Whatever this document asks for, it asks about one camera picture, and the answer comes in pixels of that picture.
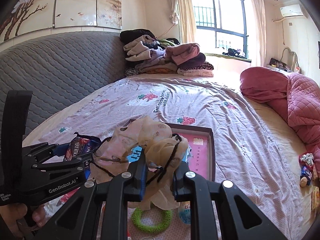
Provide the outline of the person's left hand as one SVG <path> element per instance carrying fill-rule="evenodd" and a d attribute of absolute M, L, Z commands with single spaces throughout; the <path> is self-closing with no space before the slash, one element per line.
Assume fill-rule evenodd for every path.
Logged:
<path fill-rule="evenodd" d="M 27 206 L 22 203 L 1 206 L 1 216 L 16 238 L 23 237 L 23 233 L 18 228 L 17 220 L 24 218 L 24 216 L 27 214 L 27 211 Z M 32 218 L 39 228 L 43 227 L 47 223 L 48 216 L 44 209 L 44 205 L 40 205 L 36 210 L 33 211 Z"/>

